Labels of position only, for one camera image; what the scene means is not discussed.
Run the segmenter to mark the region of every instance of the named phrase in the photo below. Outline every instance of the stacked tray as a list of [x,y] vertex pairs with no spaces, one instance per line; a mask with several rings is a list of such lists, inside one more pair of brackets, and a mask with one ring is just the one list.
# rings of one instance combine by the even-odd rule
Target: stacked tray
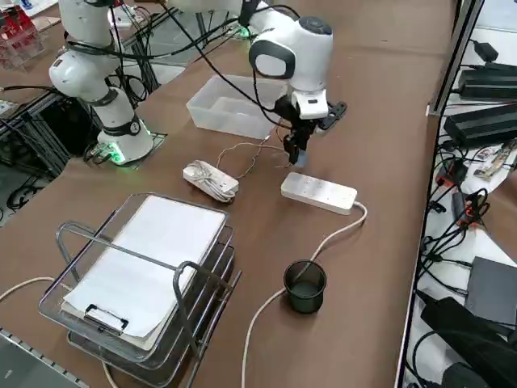
[[[225,223],[199,261],[200,267],[196,268],[182,294],[178,297],[176,293],[178,302],[171,313],[158,325],[153,335],[149,334],[152,346],[147,347],[148,350],[126,340],[121,332],[63,309],[63,297],[84,277],[106,249],[106,244],[111,247],[109,244],[114,237],[140,208],[145,198],[151,195],[156,196],[131,196],[96,231],[77,222],[68,222],[60,228],[57,239],[68,265],[45,292],[40,301],[40,312],[69,329],[69,342],[73,346],[149,386],[162,387],[179,382],[189,360],[197,355],[190,382],[193,380],[217,320],[240,277],[239,272],[232,284],[229,284],[234,262],[234,249],[230,245],[233,230]],[[63,231],[88,239],[88,243],[73,259],[62,243]],[[186,317],[180,314],[183,311],[181,309],[186,312]]]

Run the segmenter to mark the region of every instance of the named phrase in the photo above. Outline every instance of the black box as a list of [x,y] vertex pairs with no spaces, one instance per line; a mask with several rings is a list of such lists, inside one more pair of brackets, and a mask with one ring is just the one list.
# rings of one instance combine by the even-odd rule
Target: black box
[[460,147],[503,143],[517,137],[517,103],[451,115],[444,128]]

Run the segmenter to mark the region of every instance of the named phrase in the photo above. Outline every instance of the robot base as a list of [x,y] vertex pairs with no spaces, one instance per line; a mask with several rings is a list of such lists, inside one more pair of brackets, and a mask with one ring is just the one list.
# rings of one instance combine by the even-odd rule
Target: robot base
[[105,144],[112,152],[111,161],[117,166],[123,166],[147,156],[154,147],[153,137],[140,120],[140,132],[136,136],[111,136],[102,131],[97,140]]

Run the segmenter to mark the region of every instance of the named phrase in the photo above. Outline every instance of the green indicator light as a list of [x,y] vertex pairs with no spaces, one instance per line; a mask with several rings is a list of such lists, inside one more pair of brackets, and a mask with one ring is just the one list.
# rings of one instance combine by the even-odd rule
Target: green indicator light
[[126,158],[120,152],[120,148],[116,143],[110,143],[109,148],[111,150],[111,161],[115,164],[124,164]]

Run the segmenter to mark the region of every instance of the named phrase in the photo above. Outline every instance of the white paper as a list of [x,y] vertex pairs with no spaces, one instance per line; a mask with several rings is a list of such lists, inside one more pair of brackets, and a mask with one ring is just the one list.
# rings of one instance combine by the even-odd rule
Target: white paper
[[[224,220],[223,213],[150,196],[113,243],[173,266],[199,263]],[[181,290],[193,272],[185,269]],[[124,333],[144,337],[176,304],[173,276],[174,271],[108,248],[64,299],[80,311],[93,304],[127,319]]]

